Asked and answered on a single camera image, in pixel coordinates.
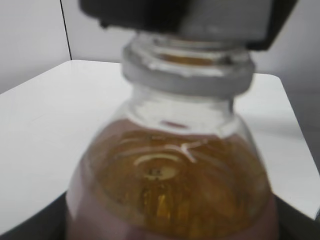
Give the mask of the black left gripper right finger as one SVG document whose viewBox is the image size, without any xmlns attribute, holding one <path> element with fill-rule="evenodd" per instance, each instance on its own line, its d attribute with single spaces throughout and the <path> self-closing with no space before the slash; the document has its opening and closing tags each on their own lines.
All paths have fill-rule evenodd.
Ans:
<svg viewBox="0 0 320 240">
<path fill-rule="evenodd" d="M 320 210 L 313 219 L 277 195 L 275 200 L 279 219 L 279 240 L 320 240 Z"/>
</svg>

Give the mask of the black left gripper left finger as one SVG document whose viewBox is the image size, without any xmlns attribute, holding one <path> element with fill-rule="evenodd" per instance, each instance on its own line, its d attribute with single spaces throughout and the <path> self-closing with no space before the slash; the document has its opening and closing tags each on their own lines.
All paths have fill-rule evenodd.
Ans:
<svg viewBox="0 0 320 240">
<path fill-rule="evenodd" d="M 66 193 L 26 221 L 0 235 L 0 240 L 64 240 Z"/>
</svg>

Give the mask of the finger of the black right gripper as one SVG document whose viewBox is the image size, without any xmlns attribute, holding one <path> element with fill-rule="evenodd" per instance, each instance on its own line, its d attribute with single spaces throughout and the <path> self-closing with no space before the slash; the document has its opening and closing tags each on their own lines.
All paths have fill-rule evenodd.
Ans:
<svg viewBox="0 0 320 240">
<path fill-rule="evenodd" d="M 298 0 L 274 0 L 267 28 L 265 39 L 250 42 L 246 48 L 248 50 L 269 50 L 289 19 Z"/>
<path fill-rule="evenodd" d="M 177 33 L 188 13 L 189 0 L 80 0 L 80 9 L 109 26 L 153 33 Z"/>
</svg>

